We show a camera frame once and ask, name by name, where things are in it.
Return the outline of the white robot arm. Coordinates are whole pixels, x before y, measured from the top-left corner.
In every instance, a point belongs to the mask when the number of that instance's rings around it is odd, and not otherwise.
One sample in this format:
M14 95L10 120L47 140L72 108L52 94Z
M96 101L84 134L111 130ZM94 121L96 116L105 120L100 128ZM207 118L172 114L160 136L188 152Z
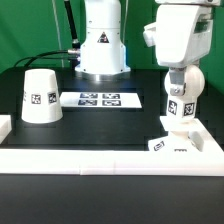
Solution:
M186 89L187 67L209 53L212 39L212 8L220 0L155 0L156 21L145 26L143 36L155 48L157 63L169 69L173 96ZM120 40L118 0L84 0L86 40L81 45L78 72L92 77L127 72L126 48Z

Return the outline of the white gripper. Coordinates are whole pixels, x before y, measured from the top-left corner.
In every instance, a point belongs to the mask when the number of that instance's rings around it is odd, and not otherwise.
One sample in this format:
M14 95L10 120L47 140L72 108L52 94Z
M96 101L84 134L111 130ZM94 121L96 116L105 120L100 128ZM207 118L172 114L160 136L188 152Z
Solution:
M157 63L169 69L170 94L185 93L187 65L206 56L211 47L212 8L198 4L161 4L156 21L144 27L148 47L155 47Z

